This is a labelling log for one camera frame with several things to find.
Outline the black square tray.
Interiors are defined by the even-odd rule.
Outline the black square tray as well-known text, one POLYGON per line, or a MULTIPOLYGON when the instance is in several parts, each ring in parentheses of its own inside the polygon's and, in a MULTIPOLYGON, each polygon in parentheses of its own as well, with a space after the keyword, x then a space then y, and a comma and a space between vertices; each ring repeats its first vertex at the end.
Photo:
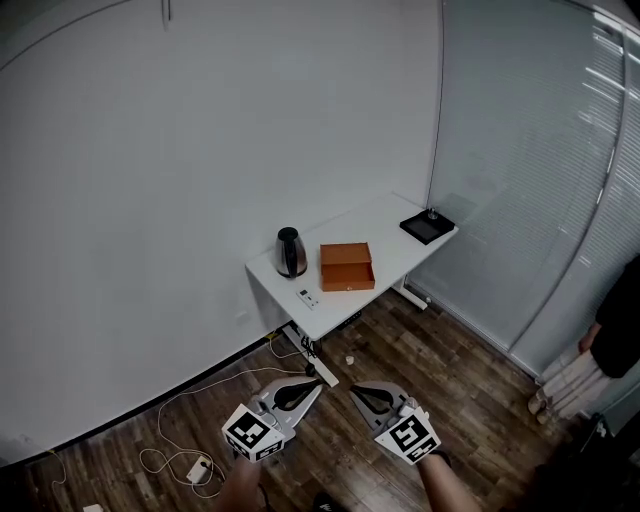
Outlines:
POLYGON ((437 220, 427 217, 427 210, 401 221, 399 227, 424 245, 428 245, 439 237, 451 232, 455 224, 439 213, 437 220))

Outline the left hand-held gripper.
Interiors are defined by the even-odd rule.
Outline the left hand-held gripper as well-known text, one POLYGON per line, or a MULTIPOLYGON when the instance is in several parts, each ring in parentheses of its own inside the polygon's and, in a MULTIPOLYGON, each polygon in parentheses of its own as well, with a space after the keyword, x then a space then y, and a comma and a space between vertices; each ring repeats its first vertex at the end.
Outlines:
POLYGON ((224 440, 251 463, 274 455, 295 437, 295 427, 322 389, 323 383, 313 377, 274 380, 237 407, 221 429, 224 440))

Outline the orange box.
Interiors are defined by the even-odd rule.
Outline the orange box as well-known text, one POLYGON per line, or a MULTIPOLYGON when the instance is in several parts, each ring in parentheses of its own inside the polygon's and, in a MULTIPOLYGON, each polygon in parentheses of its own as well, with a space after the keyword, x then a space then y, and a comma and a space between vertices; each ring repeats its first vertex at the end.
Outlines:
POLYGON ((324 292, 372 290, 375 277, 369 245, 322 244, 320 274, 324 292))

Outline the person's right forearm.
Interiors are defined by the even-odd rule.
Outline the person's right forearm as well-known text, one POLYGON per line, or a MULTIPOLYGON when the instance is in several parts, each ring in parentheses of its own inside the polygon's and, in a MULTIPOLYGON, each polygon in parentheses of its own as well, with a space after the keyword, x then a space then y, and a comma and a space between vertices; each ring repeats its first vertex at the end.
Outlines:
POLYGON ((432 512, 481 512, 444 453, 431 452, 416 464, 432 512))

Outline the white power strip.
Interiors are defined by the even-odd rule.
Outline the white power strip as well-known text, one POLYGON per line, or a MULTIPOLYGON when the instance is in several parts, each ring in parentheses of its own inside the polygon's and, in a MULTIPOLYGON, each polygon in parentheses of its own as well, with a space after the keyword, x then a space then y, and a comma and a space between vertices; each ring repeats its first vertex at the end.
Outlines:
POLYGON ((212 473, 212 461, 199 456, 186 475, 187 481, 192 485, 200 485, 209 481, 212 473))

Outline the white desk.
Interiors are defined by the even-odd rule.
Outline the white desk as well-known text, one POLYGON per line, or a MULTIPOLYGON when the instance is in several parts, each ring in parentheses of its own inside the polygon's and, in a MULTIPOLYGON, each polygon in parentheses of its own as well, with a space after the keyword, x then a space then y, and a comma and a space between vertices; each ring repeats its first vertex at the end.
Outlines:
POLYGON ((320 358, 319 342, 323 337, 389 289, 396 290, 422 310, 427 307, 425 301, 407 290, 406 275, 398 275, 394 280, 378 278, 372 290, 324 292, 319 286, 318 270, 308 269, 303 276, 289 280, 280 276, 267 262, 256 260, 248 263, 246 269, 289 318, 289 322, 282 326, 285 338, 297 353, 315 366, 316 375, 331 387, 337 386, 339 380, 320 358), (315 310, 310 310, 298 298, 296 292, 300 289, 308 289, 317 296, 319 306, 315 310))

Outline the white window blinds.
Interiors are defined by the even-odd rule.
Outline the white window blinds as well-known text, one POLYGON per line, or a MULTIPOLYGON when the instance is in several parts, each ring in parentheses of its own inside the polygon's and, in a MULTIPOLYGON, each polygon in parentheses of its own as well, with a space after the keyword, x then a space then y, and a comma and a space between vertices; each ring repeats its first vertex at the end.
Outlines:
POLYGON ((411 284, 540 374, 632 244, 591 262, 634 99, 637 36, 578 0, 445 0, 429 206, 454 237, 411 284))

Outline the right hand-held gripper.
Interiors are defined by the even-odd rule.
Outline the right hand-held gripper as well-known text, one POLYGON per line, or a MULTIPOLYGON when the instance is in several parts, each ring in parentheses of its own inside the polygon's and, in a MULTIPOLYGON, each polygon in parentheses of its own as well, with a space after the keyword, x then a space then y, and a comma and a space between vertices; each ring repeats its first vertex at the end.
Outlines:
POLYGON ((400 386, 387 381, 355 383, 351 399, 371 429, 374 441, 409 465, 440 447, 429 414, 400 386))

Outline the person's left forearm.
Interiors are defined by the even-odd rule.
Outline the person's left forearm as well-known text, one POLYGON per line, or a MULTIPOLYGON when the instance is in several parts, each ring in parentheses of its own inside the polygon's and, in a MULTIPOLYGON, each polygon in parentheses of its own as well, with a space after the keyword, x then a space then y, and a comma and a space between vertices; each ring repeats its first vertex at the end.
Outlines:
POLYGON ((239 455, 215 500, 215 512, 257 512, 261 462, 239 455))

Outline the steel electric kettle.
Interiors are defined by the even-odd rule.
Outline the steel electric kettle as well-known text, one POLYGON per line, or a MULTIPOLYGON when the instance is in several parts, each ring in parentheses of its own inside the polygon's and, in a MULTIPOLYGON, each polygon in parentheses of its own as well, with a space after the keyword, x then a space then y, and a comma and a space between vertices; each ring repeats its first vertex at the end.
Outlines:
POLYGON ((281 228, 275 244, 276 271, 287 279, 303 275, 308 266, 306 250, 299 232, 293 227, 281 228))

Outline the black office chair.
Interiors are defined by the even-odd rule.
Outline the black office chair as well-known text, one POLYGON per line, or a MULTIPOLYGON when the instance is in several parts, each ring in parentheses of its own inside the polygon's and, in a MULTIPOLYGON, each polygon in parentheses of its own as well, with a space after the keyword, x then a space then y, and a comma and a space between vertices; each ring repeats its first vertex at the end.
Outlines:
POLYGON ((640 465, 585 452, 536 469, 526 512, 640 512, 640 465))

